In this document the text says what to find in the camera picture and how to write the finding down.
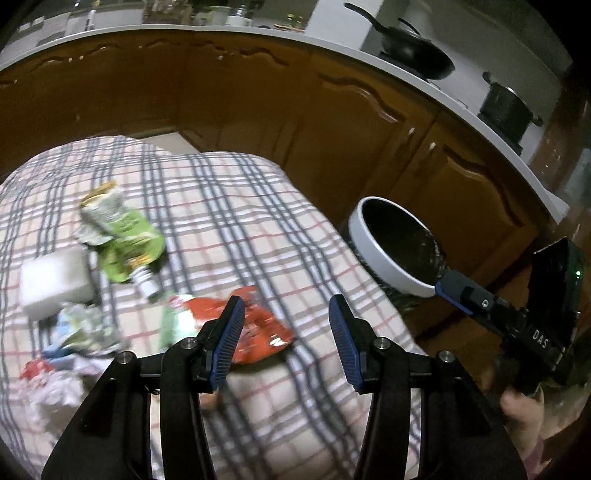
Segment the right human hand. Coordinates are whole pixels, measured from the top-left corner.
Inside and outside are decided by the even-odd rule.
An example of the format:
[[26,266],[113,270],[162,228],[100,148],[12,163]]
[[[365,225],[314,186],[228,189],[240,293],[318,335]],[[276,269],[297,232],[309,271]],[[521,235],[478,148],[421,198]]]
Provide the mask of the right human hand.
[[536,479],[546,463],[542,462],[544,440],[542,427],[545,416],[545,397],[541,388],[527,396],[512,387],[502,393],[495,386],[496,370],[485,369],[479,378],[480,388],[493,407],[501,413],[509,437],[527,472],[528,479]]

